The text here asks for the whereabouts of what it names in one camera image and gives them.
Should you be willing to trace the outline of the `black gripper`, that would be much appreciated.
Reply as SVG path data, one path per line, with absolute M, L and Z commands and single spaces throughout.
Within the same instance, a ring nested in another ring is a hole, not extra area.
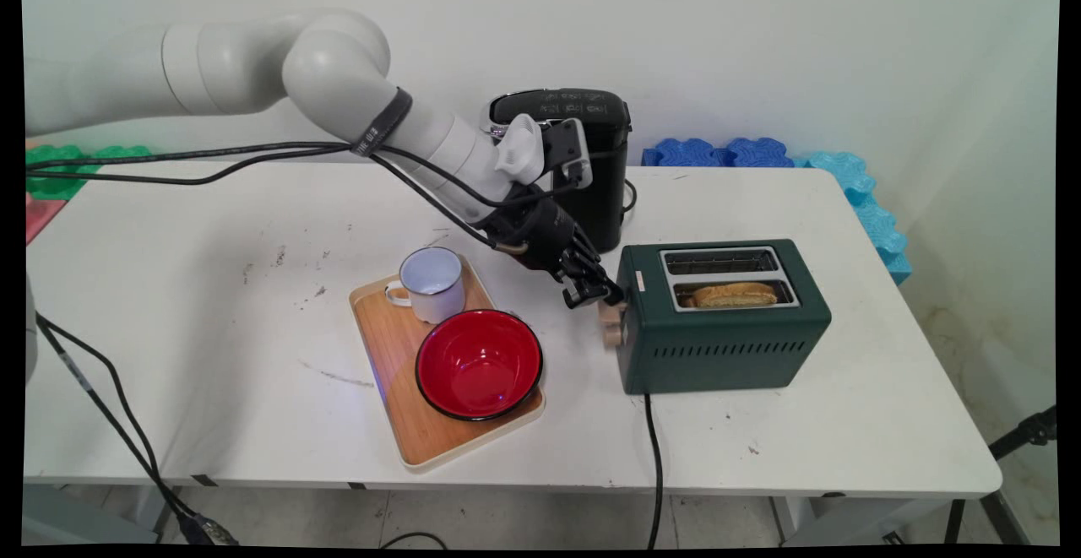
M 525 268 L 559 278 L 570 309 L 626 298 L 579 224 L 540 189 L 511 189 L 503 205 L 484 220 L 484 232 L 496 243 L 510 245 L 511 257 Z

